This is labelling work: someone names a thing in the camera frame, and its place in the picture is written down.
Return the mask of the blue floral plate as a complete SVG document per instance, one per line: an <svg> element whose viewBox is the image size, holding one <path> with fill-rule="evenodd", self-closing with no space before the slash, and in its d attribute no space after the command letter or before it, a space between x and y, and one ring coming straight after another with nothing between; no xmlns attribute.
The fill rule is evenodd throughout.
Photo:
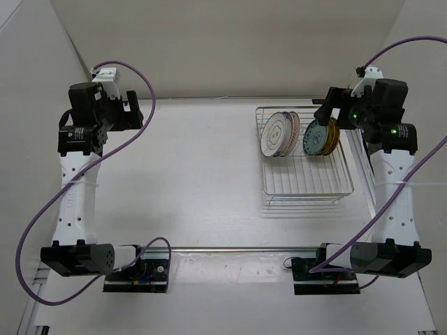
<svg viewBox="0 0 447 335"><path fill-rule="evenodd" d="M306 128L303 135L303 151L308 156L317 156L323 152L328 140L328 126L321 126L318 121L313 120Z"/></svg>

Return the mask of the yellow plate with black symbols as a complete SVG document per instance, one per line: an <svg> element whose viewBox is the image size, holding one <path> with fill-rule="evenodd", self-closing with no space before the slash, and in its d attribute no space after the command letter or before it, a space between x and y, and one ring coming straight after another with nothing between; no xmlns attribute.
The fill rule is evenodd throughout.
<svg viewBox="0 0 447 335"><path fill-rule="evenodd" d="M336 124L336 120L331 117L329 120L329 123L328 123L328 139L326 140L325 146L321 153L322 156L328 155L328 152L330 151L332 143L335 139L335 133L336 133L335 124Z"/></svg>

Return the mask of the white plate orange sunburst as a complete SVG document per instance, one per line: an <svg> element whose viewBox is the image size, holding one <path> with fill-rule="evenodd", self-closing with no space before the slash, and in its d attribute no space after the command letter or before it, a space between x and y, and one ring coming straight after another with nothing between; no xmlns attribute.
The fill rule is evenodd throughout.
<svg viewBox="0 0 447 335"><path fill-rule="evenodd" d="M288 143L288 146L287 146L283 156L288 156L289 154L291 154L293 152L293 150L295 149L295 146L298 142L298 138L299 138L299 134L300 134L300 118L299 118L298 114L296 112L289 112L289 114L292 119L293 131L292 131L291 139Z"/></svg>

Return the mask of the white plate with flower outline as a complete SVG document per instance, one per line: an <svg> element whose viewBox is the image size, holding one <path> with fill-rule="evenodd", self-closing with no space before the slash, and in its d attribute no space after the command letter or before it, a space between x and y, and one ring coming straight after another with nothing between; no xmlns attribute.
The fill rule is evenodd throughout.
<svg viewBox="0 0 447 335"><path fill-rule="evenodd" d="M286 118L282 112L274 113L263 128L261 153L264 157L279 157L286 136Z"/></svg>

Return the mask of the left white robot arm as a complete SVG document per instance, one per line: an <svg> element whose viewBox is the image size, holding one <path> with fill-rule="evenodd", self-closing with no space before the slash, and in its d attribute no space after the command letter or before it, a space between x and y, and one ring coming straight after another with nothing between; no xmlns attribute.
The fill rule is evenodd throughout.
<svg viewBox="0 0 447 335"><path fill-rule="evenodd" d="M40 254L41 261L61 276L107 276L121 266L131 279L146 272L147 263L135 255L135 247L100 244L94 223L99 166L91 163L102 158L108 132L142 128L137 95L126 95L122 100L100 82L74 84L68 90L71 108L59 121L57 147L66 191L52 244Z"/></svg>

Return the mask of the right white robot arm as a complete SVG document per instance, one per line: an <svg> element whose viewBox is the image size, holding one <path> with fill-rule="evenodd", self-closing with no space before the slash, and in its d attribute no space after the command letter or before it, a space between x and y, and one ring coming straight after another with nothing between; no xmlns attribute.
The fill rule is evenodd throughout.
<svg viewBox="0 0 447 335"><path fill-rule="evenodd" d="M309 273L329 279L338 271L406 278L432 261L420 246L413 215L413 193L408 185L419 169L417 131L404 123L406 82L368 80L357 89L330 87L314 114L328 125L334 109L342 130L359 129L368 146L375 189L375 217L345 245L328 244Z"/></svg>

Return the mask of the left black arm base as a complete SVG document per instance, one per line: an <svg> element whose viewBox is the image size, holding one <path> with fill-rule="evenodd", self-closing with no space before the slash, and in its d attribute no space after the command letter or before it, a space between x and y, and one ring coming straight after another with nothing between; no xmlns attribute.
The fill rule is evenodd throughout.
<svg viewBox="0 0 447 335"><path fill-rule="evenodd" d="M104 292L167 293L170 273L169 251L146 251L129 269L106 276Z"/></svg>

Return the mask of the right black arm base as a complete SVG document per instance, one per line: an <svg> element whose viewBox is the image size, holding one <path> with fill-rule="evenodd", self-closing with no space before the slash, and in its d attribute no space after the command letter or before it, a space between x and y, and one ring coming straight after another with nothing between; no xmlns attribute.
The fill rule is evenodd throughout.
<svg viewBox="0 0 447 335"><path fill-rule="evenodd" d="M289 257L284 269L291 270L294 295L357 295L360 293L357 277L352 272L322 272L310 274L315 258Z"/></svg>

